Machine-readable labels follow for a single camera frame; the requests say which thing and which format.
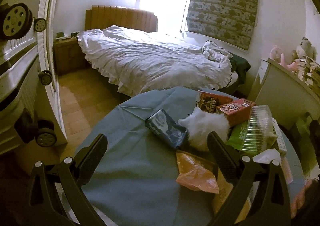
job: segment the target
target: blue tablecloth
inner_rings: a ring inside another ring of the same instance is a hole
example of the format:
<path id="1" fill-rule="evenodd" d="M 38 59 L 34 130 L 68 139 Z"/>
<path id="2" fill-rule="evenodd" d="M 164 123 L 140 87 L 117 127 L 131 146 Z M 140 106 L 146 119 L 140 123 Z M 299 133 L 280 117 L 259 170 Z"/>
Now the blue tablecloth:
<path id="1" fill-rule="evenodd" d="M 195 107 L 196 91 L 176 87 L 139 94 L 118 105 L 79 146 L 103 133 L 108 150 L 83 192 L 92 205 L 119 226 L 205 226 L 212 218 L 212 194 L 191 191 L 175 182 L 175 151 L 156 138 L 144 121 L 160 108 L 175 120 Z M 303 186 L 299 159 L 284 135 L 294 182 L 292 199 Z"/>

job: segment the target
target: green package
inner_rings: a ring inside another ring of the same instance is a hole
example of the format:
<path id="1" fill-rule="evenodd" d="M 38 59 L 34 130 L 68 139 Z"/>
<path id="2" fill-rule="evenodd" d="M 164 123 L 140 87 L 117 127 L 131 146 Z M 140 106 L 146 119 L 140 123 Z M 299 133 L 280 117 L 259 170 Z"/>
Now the green package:
<path id="1" fill-rule="evenodd" d="M 232 146 L 237 150 L 240 150 L 245 139 L 247 131 L 248 121 L 238 124 L 233 127 L 229 140 L 226 145 Z"/>

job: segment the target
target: red box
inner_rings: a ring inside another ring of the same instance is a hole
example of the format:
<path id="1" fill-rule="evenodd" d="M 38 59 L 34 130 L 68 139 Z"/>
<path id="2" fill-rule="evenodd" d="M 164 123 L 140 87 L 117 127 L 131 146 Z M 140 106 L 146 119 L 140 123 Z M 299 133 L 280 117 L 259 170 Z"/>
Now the red box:
<path id="1" fill-rule="evenodd" d="M 233 101 L 231 97 L 198 91 L 199 95 L 196 99 L 196 106 L 207 113 L 214 113 L 216 106 L 227 104 Z"/>
<path id="2" fill-rule="evenodd" d="M 243 123 L 249 119 L 251 107 L 256 103 L 247 99 L 239 100 L 217 106 L 219 113 L 224 113 L 229 121 L 230 127 Z"/>

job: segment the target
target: headboard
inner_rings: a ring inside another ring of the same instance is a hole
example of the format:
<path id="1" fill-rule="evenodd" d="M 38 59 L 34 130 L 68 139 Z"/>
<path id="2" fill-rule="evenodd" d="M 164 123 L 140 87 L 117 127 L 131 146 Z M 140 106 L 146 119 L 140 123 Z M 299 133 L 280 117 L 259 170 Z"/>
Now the headboard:
<path id="1" fill-rule="evenodd" d="M 145 32 L 157 31 L 158 19 L 152 12 L 104 5 L 93 5 L 85 12 L 85 30 L 106 29 L 112 25 Z"/>

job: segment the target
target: patterned curtain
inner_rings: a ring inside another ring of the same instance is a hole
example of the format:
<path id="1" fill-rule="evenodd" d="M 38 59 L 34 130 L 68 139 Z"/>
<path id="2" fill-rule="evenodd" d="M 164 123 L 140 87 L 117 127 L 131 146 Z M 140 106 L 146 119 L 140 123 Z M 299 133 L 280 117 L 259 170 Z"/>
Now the patterned curtain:
<path id="1" fill-rule="evenodd" d="M 188 31 L 249 48 L 258 0 L 190 0 Z"/>

